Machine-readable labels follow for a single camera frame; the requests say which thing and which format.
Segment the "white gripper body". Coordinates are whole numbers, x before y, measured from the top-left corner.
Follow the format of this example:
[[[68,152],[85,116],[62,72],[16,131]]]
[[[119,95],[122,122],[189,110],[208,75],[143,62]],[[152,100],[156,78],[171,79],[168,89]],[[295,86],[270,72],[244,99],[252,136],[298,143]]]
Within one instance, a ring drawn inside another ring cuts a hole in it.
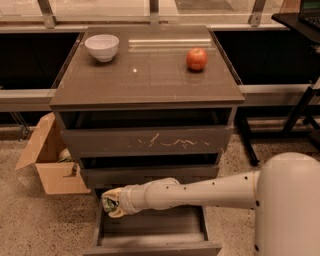
[[[121,189],[119,206],[127,214],[133,215],[147,209],[145,185],[128,185]]]

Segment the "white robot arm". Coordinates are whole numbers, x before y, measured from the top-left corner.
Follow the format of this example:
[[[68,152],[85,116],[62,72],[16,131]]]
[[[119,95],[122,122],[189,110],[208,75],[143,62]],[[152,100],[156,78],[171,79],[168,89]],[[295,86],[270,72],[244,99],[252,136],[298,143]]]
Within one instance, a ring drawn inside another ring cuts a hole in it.
[[[178,206],[255,211],[255,256],[320,256],[320,162],[281,153],[258,171],[181,184],[164,178],[101,196],[112,218]]]

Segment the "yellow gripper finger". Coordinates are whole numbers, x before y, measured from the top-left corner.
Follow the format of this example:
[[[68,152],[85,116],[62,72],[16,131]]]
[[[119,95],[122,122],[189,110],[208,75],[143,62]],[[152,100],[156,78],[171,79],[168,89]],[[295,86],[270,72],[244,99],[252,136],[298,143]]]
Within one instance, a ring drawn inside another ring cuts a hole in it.
[[[122,187],[108,190],[102,194],[102,198],[110,199],[110,200],[118,200],[121,191],[122,191]]]
[[[108,213],[110,218],[121,218],[126,215],[122,208],[115,208]]]

